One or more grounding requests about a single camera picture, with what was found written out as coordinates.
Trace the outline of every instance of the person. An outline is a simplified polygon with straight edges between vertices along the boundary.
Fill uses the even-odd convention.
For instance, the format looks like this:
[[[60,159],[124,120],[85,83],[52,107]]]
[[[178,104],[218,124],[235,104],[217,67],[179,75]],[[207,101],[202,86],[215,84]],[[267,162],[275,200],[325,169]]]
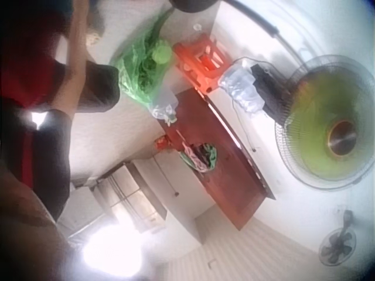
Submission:
[[[1,61],[1,159],[31,188],[56,220],[69,197],[69,147],[76,112],[112,108],[118,71],[87,61],[88,0],[73,0],[70,25],[61,13],[30,3],[7,21]],[[54,59],[59,36],[68,37],[67,64]],[[41,126],[31,112],[44,112]]]

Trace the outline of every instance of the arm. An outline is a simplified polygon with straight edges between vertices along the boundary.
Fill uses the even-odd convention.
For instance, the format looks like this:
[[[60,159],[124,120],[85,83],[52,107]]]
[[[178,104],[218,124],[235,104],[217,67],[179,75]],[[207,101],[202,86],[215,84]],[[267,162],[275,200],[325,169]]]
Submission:
[[[86,28],[88,0],[73,0],[69,31],[67,71],[52,108],[65,112],[71,119],[77,109],[86,80]]]

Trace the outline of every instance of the electric fan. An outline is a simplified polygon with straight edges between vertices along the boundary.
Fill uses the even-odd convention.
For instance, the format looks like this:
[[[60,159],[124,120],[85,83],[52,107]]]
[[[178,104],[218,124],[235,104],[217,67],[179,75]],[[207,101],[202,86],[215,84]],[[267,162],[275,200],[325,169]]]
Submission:
[[[340,265],[350,258],[356,249],[356,234],[350,225],[353,221],[352,211],[344,212],[344,227],[332,231],[323,240],[319,248],[319,259],[327,266]]]
[[[347,57],[321,56],[297,69],[287,88],[275,135],[289,171],[321,190],[359,182],[374,162],[374,77]]]

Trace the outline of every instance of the electrical outlet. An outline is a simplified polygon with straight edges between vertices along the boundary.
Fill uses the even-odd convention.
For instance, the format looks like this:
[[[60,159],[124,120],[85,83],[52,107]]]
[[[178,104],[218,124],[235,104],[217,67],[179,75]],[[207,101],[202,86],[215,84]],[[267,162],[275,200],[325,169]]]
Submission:
[[[347,210],[347,205],[345,204],[340,204],[340,205],[337,205],[334,209],[333,209],[333,213],[334,215],[344,215],[344,212],[345,210]]]

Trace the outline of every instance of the black sleeve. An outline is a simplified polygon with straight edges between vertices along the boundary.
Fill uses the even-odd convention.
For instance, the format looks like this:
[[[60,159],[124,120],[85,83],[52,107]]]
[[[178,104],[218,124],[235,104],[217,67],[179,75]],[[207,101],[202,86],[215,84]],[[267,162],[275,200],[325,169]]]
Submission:
[[[69,197],[70,130],[69,116],[53,109],[32,136],[33,189],[54,219]]]

